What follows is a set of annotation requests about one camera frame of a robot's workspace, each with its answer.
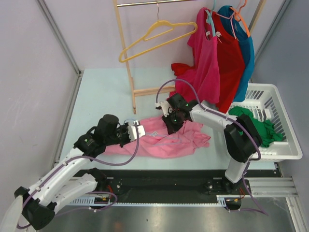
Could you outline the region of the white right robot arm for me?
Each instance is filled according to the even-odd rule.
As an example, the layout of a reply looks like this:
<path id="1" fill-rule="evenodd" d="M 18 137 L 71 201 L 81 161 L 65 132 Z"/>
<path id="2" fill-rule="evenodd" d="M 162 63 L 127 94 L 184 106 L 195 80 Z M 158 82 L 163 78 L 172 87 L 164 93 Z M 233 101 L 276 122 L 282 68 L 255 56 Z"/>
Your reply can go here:
<path id="1" fill-rule="evenodd" d="M 261 158 L 259 147 L 262 139 L 249 116 L 242 114 L 231 117 L 205 106 L 198 100 L 187 102 L 178 93 L 166 101 L 157 101 L 155 107 L 163 111 L 162 120 L 169 134 L 179 131 L 186 121 L 201 123 L 222 131 L 231 157 L 225 172 L 223 189 L 228 194 L 234 194 L 239 190 L 239 181 L 246 173 L 252 155 L 257 153 L 258 158 Z"/>

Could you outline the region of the light pink t-shirt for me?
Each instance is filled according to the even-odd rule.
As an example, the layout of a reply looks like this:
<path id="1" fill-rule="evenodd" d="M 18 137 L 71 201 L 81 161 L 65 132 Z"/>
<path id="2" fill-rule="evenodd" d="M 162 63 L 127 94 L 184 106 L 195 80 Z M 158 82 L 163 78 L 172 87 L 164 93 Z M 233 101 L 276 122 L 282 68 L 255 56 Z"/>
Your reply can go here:
<path id="1" fill-rule="evenodd" d="M 179 131 L 168 134 L 161 117 L 140 121 L 145 135 L 140 138 L 137 156 L 161 159 L 179 158 L 194 154 L 201 147 L 209 147 L 211 137 L 201 132 L 201 123 L 185 121 Z"/>

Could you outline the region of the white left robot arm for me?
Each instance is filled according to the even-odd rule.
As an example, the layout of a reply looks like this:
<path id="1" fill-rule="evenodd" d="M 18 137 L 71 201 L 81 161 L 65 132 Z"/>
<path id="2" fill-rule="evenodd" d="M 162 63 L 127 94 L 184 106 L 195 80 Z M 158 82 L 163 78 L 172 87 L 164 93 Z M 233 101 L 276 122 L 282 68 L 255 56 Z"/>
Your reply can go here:
<path id="1" fill-rule="evenodd" d="M 144 128 L 138 121 L 132 124 L 119 124 L 115 115 L 106 114 L 96 126 L 91 127 L 74 143 L 73 148 L 47 175 L 32 186 L 19 187 L 14 196 L 21 197 L 23 204 L 18 218 L 23 217 L 28 224 L 16 225 L 19 230 L 33 227 L 40 230 L 48 225 L 55 215 L 69 202 L 89 192 L 102 193 L 107 182 L 103 173 L 93 168 L 79 180 L 69 184 L 69 180 L 84 166 L 98 162 L 108 166 L 124 166 L 136 156 L 121 163 L 110 163 L 98 159 L 98 156 L 112 145 L 123 147 L 131 142 L 139 142 Z"/>

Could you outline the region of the light blue wire hanger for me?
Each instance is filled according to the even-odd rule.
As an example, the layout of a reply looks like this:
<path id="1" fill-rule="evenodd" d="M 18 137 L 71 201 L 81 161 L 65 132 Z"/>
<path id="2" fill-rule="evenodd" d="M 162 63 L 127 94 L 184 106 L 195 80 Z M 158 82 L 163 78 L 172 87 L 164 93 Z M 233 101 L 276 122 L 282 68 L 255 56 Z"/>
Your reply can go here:
<path id="1" fill-rule="evenodd" d="M 138 121 L 144 126 L 145 136 L 140 138 L 139 150 L 150 148 L 170 149 L 184 144 L 191 144 L 194 133 L 200 131 L 198 124 L 186 121 L 182 128 L 173 134 L 168 134 L 167 127 L 161 117 L 150 117 Z"/>

